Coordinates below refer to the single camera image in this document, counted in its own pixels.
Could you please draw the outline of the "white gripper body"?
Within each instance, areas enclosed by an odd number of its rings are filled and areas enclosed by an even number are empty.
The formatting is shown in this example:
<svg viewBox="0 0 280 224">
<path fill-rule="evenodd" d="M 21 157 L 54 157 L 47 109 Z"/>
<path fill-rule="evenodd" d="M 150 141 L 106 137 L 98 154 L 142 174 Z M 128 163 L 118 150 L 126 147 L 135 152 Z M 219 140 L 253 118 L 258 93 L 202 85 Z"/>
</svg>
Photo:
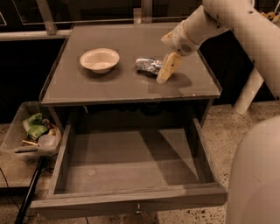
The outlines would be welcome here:
<svg viewBox="0 0 280 224">
<path fill-rule="evenodd" d="M 203 21 L 183 20 L 173 30 L 173 45 L 168 45 L 181 56 L 197 51 L 203 42 Z"/>
</svg>

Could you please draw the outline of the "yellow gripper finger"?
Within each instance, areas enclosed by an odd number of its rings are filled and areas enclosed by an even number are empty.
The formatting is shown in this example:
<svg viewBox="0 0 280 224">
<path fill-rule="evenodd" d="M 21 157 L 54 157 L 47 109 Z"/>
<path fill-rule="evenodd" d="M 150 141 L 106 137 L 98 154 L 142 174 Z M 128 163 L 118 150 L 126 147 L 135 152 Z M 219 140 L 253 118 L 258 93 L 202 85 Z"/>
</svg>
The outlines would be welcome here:
<svg viewBox="0 0 280 224">
<path fill-rule="evenodd" d="M 163 84 L 176 72 L 182 62 L 182 57 L 176 52 L 166 54 L 164 57 L 163 65 L 157 75 L 157 82 Z"/>
<path fill-rule="evenodd" d="M 172 46 L 173 45 L 172 34 L 173 31 L 168 32 L 161 38 L 161 41 L 168 46 Z"/>
</svg>

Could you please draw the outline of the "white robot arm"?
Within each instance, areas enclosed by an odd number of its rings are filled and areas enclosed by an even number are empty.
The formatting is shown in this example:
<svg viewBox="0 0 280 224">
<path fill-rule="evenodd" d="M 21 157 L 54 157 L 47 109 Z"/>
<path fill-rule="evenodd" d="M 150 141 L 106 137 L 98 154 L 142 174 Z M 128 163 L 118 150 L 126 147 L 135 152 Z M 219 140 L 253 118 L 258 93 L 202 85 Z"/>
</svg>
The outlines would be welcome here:
<svg viewBox="0 0 280 224">
<path fill-rule="evenodd" d="M 280 27 L 254 8 L 255 0 L 202 0 L 187 19 L 161 38 L 172 52 L 164 57 L 157 81 L 166 82 L 184 56 L 211 37 L 230 30 L 274 97 L 280 97 Z"/>
</svg>

